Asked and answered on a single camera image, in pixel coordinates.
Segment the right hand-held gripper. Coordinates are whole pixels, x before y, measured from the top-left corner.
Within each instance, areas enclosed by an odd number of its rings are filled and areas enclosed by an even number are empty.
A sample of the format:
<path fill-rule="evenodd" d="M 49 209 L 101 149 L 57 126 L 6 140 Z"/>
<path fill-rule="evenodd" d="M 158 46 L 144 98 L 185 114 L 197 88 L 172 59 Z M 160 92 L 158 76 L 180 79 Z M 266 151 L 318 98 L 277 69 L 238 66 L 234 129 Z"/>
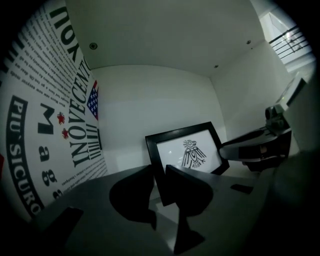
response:
<path fill-rule="evenodd" d="M 289 82 L 275 104 L 265 109 L 265 126 L 223 143 L 220 156 L 242 162 L 251 171 L 262 171 L 283 162 L 289 156 L 292 140 L 285 112 L 306 84 L 301 77 Z"/>

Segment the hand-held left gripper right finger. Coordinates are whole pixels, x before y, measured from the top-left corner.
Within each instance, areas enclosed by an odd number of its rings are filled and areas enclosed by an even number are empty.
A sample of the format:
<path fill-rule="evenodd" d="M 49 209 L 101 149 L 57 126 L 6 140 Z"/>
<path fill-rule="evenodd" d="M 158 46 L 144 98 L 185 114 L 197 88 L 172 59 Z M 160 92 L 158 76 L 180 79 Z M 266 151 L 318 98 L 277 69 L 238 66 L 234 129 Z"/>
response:
<path fill-rule="evenodd" d="M 166 166 L 170 197 L 179 208 L 175 255 L 235 256 L 263 208 L 272 172 L 258 179 Z"/>

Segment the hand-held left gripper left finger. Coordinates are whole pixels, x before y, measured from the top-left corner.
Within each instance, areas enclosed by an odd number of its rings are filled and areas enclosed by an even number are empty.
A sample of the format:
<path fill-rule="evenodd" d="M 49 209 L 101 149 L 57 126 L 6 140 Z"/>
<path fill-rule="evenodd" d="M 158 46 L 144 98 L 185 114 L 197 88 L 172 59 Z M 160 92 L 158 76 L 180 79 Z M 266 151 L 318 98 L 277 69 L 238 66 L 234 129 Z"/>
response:
<path fill-rule="evenodd" d="M 33 221 L 37 256 L 172 256 L 149 208 L 151 166 L 86 181 Z"/>

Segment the black framed picture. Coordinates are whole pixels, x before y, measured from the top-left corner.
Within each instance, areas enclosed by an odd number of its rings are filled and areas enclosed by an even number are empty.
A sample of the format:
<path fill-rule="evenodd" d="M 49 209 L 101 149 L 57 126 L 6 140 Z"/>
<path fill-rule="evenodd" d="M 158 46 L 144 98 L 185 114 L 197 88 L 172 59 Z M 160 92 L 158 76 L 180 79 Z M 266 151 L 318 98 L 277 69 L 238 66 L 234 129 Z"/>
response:
<path fill-rule="evenodd" d="M 166 166 L 173 165 L 222 175 L 229 167 L 221 157 L 222 142 L 212 122 L 161 132 L 145 137 L 155 182 L 164 206 L 174 202 Z"/>

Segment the printed book with flag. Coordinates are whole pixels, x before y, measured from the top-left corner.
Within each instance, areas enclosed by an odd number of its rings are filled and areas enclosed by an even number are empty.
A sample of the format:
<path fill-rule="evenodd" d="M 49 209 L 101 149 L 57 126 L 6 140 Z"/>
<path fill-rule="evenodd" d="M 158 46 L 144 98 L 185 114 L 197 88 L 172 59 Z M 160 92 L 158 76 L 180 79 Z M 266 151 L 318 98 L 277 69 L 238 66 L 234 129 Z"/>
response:
<path fill-rule="evenodd" d="M 26 222 L 107 171 L 98 83 L 65 0 L 47 0 L 23 25 L 0 68 L 0 188 Z"/>

